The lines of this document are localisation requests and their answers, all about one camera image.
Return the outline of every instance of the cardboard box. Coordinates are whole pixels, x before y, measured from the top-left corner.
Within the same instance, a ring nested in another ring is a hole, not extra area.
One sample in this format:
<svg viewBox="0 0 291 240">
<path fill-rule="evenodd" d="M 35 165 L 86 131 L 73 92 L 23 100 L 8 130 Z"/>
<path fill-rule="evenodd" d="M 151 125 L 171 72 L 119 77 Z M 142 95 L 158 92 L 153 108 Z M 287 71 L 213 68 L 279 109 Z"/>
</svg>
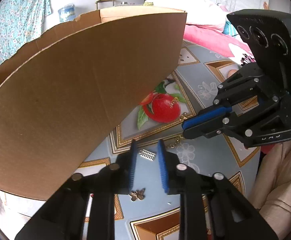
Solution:
<svg viewBox="0 0 291 240">
<path fill-rule="evenodd" d="M 177 66 L 186 13 L 105 8 L 0 65 L 0 190 L 49 196 Z"/>
</svg>

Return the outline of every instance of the white flower print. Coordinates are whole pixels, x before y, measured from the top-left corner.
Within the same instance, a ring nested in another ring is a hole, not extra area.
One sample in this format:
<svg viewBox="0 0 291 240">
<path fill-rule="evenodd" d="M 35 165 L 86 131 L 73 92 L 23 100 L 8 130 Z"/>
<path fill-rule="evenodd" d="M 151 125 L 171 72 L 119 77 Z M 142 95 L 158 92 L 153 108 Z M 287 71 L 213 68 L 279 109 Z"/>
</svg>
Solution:
<svg viewBox="0 0 291 240">
<path fill-rule="evenodd" d="M 214 51 L 210 51 L 210 53 L 213 53 L 216 58 L 224 58 L 222 55 L 220 55 L 219 53 L 216 53 Z"/>
<path fill-rule="evenodd" d="M 200 172 L 199 167 L 190 162 L 190 160 L 193 160 L 195 157 L 195 148 L 193 145 L 189 145 L 188 143 L 180 143 L 180 146 L 177 147 L 176 151 L 181 163 L 193 168 L 197 173 Z"/>
<path fill-rule="evenodd" d="M 202 85 L 198 85 L 198 88 L 199 91 L 197 92 L 197 95 L 205 100 L 208 100 L 211 95 L 216 96 L 218 94 L 218 88 L 216 87 L 215 82 L 211 82 L 210 86 L 207 83 L 202 82 Z"/>
</svg>

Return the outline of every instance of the blue floral fabric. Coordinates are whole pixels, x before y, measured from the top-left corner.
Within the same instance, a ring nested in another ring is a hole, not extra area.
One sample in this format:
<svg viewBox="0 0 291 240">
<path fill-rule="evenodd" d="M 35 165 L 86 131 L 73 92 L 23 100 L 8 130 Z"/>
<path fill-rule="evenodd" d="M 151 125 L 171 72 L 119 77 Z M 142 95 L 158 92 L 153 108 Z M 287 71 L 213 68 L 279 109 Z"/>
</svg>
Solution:
<svg viewBox="0 0 291 240">
<path fill-rule="evenodd" d="M 23 44 L 41 36 L 44 18 L 49 14 L 50 0 L 0 2 L 0 64 Z"/>
</svg>

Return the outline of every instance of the screw head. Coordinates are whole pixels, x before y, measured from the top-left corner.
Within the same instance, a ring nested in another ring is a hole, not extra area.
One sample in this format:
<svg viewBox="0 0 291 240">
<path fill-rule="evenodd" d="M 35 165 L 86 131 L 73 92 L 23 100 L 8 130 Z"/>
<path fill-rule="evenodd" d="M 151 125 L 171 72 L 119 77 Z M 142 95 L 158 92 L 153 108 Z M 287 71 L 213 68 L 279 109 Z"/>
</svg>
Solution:
<svg viewBox="0 0 291 240">
<path fill-rule="evenodd" d="M 224 179 L 224 175 L 223 175 L 222 173 L 219 173 L 219 172 L 215 173 L 215 174 L 213 175 L 213 177 L 214 177 L 215 179 L 217 179 L 217 180 L 223 180 L 223 179 Z"/>
<path fill-rule="evenodd" d="M 227 124 L 229 121 L 230 121 L 230 120 L 229 120 L 229 118 L 227 118 L 227 117 L 223 118 L 223 120 L 222 120 L 222 122 L 223 122 L 224 124 Z"/>
<path fill-rule="evenodd" d="M 78 181 L 78 180 L 81 180 L 82 177 L 83 177 L 83 175 L 81 173 L 77 172 L 77 173 L 72 174 L 71 179 L 74 181 Z"/>
<path fill-rule="evenodd" d="M 109 165 L 109 169 L 111 170 L 111 171 L 116 171 L 116 170 L 118 170 L 120 168 L 120 165 L 118 164 L 118 163 L 111 163 L 110 165 Z"/>
<path fill-rule="evenodd" d="M 251 129 L 246 129 L 245 133 L 244 133 L 247 137 L 251 137 L 252 136 L 252 130 Z"/>
<path fill-rule="evenodd" d="M 179 170 L 179 171 L 185 171 L 187 169 L 187 166 L 183 163 L 179 163 L 176 168 Z"/>
</svg>

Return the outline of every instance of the apple print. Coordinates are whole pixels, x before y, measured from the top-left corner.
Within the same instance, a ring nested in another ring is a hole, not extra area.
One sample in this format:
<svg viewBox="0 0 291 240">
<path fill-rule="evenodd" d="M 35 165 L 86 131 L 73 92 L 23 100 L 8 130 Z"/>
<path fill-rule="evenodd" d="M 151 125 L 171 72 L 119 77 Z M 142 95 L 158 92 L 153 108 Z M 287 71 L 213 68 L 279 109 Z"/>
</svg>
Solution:
<svg viewBox="0 0 291 240">
<path fill-rule="evenodd" d="M 149 95 L 147 95 L 147 97 L 146 97 L 145 99 L 143 99 L 143 100 L 139 103 L 139 105 L 140 105 L 140 106 L 144 106 L 144 105 L 147 105 L 147 104 L 151 103 L 153 97 L 154 97 L 154 94 L 153 94 L 153 92 L 151 92 Z"/>
<path fill-rule="evenodd" d="M 180 116 L 181 108 L 178 98 L 167 94 L 158 94 L 152 101 L 151 113 L 146 105 L 143 105 L 145 114 L 157 122 L 169 123 Z"/>
</svg>

